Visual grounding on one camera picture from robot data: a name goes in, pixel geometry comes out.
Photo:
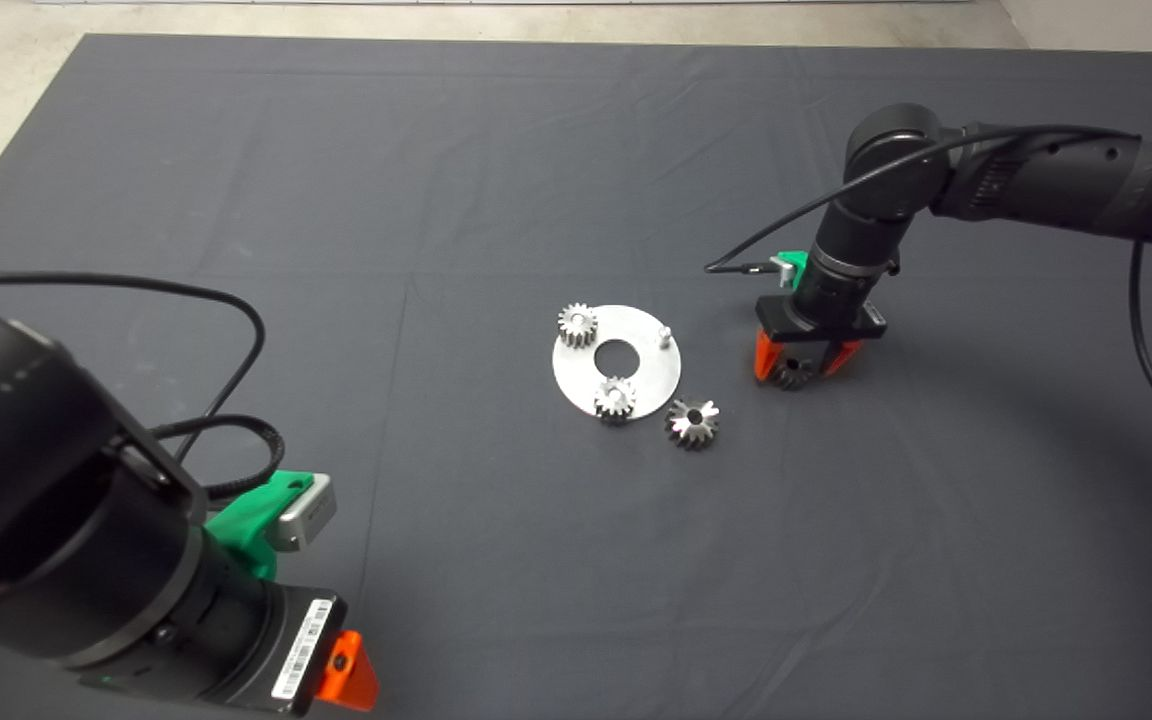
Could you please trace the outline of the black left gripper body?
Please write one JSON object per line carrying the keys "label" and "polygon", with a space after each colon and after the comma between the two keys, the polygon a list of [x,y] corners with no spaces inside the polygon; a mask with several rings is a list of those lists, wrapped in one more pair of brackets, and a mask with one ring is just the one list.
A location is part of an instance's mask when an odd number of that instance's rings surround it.
{"label": "black left gripper body", "polygon": [[270,585],[268,609],[250,655],[197,705],[268,717],[305,717],[314,705],[348,602],[323,588]]}

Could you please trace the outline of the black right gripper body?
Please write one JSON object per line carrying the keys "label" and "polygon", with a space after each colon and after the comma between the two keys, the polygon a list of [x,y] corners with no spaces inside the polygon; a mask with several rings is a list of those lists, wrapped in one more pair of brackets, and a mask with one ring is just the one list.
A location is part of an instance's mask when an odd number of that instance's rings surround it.
{"label": "black right gripper body", "polygon": [[761,331],[781,343],[878,340],[887,320],[869,301],[881,273],[850,275],[803,258],[785,293],[756,300]]}

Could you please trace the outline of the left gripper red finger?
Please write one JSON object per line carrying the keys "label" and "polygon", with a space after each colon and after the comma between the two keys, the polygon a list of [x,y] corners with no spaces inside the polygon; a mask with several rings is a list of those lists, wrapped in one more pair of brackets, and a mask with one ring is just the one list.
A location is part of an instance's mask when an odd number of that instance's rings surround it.
{"label": "left gripper red finger", "polygon": [[324,665],[314,700],[371,712],[379,694],[380,683],[365,650],[364,637],[355,630],[339,632]]}

